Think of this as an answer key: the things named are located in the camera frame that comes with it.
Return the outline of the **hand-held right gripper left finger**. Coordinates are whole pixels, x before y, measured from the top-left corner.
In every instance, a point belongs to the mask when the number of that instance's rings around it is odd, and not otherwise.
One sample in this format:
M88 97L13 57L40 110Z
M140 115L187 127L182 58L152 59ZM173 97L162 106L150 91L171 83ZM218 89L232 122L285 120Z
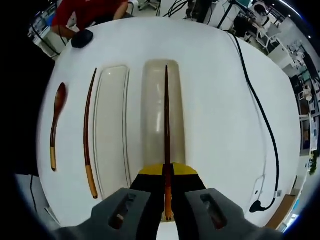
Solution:
M54 231L57 240L155 240L164 211L163 165L139 171L130 188L97 204L88 220Z

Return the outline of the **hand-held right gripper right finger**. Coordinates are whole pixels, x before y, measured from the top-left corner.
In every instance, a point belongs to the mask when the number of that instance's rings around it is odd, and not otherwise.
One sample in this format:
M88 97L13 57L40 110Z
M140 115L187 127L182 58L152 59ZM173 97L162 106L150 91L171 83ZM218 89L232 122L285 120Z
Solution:
M214 188L206 188L190 166L171 166L172 210L181 240L281 240L281 232L258 227L243 209Z

